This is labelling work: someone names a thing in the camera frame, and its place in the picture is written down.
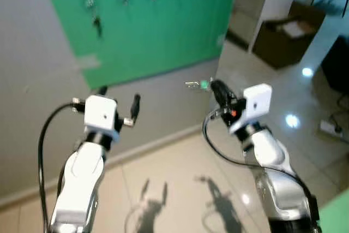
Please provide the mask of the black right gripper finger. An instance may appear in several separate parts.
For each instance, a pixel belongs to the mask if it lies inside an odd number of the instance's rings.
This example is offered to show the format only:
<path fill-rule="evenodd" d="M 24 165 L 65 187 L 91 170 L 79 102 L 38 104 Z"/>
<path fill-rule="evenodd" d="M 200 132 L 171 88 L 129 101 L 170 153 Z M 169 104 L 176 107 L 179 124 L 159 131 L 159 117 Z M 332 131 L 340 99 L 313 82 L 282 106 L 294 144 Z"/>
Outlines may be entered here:
<path fill-rule="evenodd" d="M 228 86 L 223 81 L 211 81 L 211 91 L 221 108 L 228 106 Z"/>
<path fill-rule="evenodd" d="M 218 104 L 233 104 L 236 96 L 222 80 L 214 80 L 214 98 Z"/>

